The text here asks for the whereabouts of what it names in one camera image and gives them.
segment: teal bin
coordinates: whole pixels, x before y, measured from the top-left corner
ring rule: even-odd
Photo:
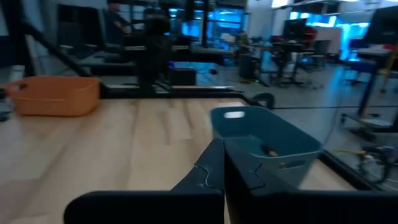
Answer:
[[[233,139],[242,153],[262,161],[259,169],[271,171],[294,187],[299,187],[322,151],[320,142],[266,108],[213,109],[211,123],[214,138]],[[269,151],[277,156],[270,156]]]

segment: black box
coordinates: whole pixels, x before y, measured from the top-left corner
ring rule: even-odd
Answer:
[[[172,86],[190,86],[197,84],[197,71],[192,68],[175,68],[170,71],[169,82]]]
[[[250,55],[242,55],[239,60],[239,76],[243,79],[256,79],[259,59]]]

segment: wooden table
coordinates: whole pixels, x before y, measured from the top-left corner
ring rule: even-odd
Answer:
[[[81,118],[12,115],[0,124],[0,223],[61,224],[66,205],[94,190],[170,190],[212,140],[209,110],[236,105],[103,100]],[[319,161],[302,188],[352,189]]]

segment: orange bin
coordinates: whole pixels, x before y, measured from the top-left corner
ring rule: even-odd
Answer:
[[[5,86],[23,115],[81,116],[100,103],[100,80],[83,77],[30,77]]]

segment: computer screen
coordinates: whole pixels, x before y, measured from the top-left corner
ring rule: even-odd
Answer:
[[[283,37],[285,40],[302,40],[305,35],[307,19],[286,20]]]

